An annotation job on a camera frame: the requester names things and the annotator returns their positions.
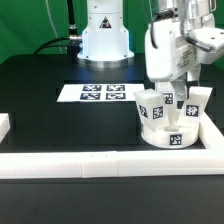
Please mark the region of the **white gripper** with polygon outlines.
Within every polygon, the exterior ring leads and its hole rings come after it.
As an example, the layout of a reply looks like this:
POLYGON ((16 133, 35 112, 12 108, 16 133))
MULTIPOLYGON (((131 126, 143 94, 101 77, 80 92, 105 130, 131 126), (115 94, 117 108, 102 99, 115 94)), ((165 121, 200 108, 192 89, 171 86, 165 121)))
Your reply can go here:
POLYGON ((145 34, 146 71, 152 82, 172 82, 177 101, 187 99, 184 79, 178 79, 187 72, 187 86, 199 86, 201 67, 212 64, 224 56, 224 29, 215 28, 212 15, 194 29, 190 24, 189 36, 199 44, 211 47, 210 51, 200 49, 185 41, 180 34, 180 23, 165 19, 149 25, 145 34))

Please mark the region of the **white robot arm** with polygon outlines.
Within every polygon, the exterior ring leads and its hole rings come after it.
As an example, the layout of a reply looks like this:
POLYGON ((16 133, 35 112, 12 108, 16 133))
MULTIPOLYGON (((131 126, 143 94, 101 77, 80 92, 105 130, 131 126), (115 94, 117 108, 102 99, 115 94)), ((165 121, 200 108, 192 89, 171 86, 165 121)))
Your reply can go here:
MULTIPOLYGON (((187 98, 186 83, 197 81, 203 64, 224 56, 224 29, 215 26, 216 0, 153 0, 145 34, 147 76, 158 92, 187 98)), ((123 0, 87 0, 81 63, 110 68, 134 59, 123 25, 123 0)))

